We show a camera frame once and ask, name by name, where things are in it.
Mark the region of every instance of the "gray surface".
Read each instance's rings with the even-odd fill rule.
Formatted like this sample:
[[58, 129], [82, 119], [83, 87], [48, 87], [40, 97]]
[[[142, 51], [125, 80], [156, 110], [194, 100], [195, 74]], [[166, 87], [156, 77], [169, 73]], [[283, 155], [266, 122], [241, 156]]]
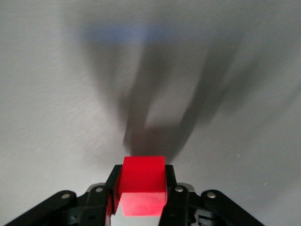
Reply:
[[1, 1], [0, 225], [59, 190], [84, 193], [130, 154], [164, 154], [178, 181], [266, 225], [300, 224], [300, 12], [292, 0]]

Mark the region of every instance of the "red foam block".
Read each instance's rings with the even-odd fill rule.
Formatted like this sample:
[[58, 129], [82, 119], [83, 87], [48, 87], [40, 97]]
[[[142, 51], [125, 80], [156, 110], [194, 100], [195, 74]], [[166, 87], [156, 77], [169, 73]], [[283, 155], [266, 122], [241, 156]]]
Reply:
[[125, 157], [119, 196], [124, 216], [160, 216], [167, 197], [164, 156]]

